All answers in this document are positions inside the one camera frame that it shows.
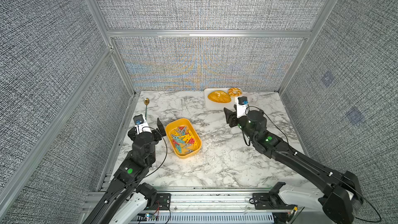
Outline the teal clothespin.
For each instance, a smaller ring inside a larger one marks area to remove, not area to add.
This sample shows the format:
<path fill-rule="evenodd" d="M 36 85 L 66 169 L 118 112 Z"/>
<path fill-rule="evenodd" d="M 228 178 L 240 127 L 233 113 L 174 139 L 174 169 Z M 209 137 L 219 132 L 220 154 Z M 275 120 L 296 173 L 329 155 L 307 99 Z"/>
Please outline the teal clothespin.
<path fill-rule="evenodd" d="M 174 144 L 174 147 L 177 149 L 177 151 L 178 151 L 179 154 L 182 153 L 182 148 L 181 148 L 181 146 L 179 145 L 179 143 L 175 143 L 175 144 Z"/>

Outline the yellow clothespin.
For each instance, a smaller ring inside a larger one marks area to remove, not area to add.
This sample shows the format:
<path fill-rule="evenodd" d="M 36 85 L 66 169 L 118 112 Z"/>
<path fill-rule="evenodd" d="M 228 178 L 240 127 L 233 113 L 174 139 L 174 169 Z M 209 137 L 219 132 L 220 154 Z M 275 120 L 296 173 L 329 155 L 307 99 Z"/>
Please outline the yellow clothespin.
<path fill-rule="evenodd" d="M 181 137 L 181 139 L 184 141 L 184 142 L 187 142 L 189 139 L 191 139 L 192 138 L 192 136 L 190 135 L 190 134 L 187 134 L 187 135 L 184 135 L 184 136 L 182 136 Z"/>

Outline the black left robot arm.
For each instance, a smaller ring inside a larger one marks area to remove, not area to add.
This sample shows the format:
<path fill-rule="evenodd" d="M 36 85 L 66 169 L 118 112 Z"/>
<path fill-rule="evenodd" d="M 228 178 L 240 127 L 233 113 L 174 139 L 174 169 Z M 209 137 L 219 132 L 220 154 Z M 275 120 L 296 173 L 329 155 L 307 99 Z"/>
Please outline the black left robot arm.
<path fill-rule="evenodd" d="M 157 190 L 141 181 L 149 175 L 149 169 L 156 161 L 155 146 L 166 136 L 163 123 L 157 119 L 155 129 L 144 121 L 135 125 L 127 135 L 133 141 L 132 149 L 101 200 L 85 219 L 85 224 L 129 223 L 139 212 L 156 203 Z"/>

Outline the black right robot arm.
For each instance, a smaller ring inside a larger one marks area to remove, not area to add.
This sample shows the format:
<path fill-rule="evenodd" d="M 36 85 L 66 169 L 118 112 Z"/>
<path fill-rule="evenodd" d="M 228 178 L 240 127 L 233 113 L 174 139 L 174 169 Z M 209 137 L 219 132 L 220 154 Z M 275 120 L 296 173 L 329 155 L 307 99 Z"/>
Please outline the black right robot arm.
<path fill-rule="evenodd" d="M 352 224 L 364 197 L 358 177 L 346 171 L 333 170 L 291 147 L 287 142 L 267 130 L 262 111 L 249 111 L 238 117 L 237 112 L 224 108 L 226 122 L 238 126 L 247 145 L 270 159 L 274 159 L 300 174 L 321 192 L 317 199 L 322 211 L 336 224 Z"/>

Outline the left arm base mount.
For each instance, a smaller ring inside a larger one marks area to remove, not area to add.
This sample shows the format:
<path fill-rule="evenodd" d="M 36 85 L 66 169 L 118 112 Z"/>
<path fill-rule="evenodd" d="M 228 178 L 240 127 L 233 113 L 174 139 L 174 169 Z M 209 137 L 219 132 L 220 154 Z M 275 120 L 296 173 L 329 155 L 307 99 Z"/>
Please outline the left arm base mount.
<path fill-rule="evenodd" d="M 169 210 L 171 205 L 171 194 L 158 193 L 158 191 L 148 183 L 140 184 L 136 193 L 142 194 L 147 200 L 144 210 Z"/>

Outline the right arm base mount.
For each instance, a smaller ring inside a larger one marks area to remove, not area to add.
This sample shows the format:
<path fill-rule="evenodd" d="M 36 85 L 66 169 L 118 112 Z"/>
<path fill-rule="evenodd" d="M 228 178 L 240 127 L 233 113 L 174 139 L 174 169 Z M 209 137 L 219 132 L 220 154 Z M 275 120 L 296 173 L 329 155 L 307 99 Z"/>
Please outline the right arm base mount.
<path fill-rule="evenodd" d="M 285 186 L 286 183 L 278 182 L 269 192 L 266 193 L 253 193 L 252 198 L 249 199 L 249 203 L 255 206 L 256 210 L 265 209 L 294 209 L 296 205 L 285 203 L 279 196 L 280 189 Z"/>

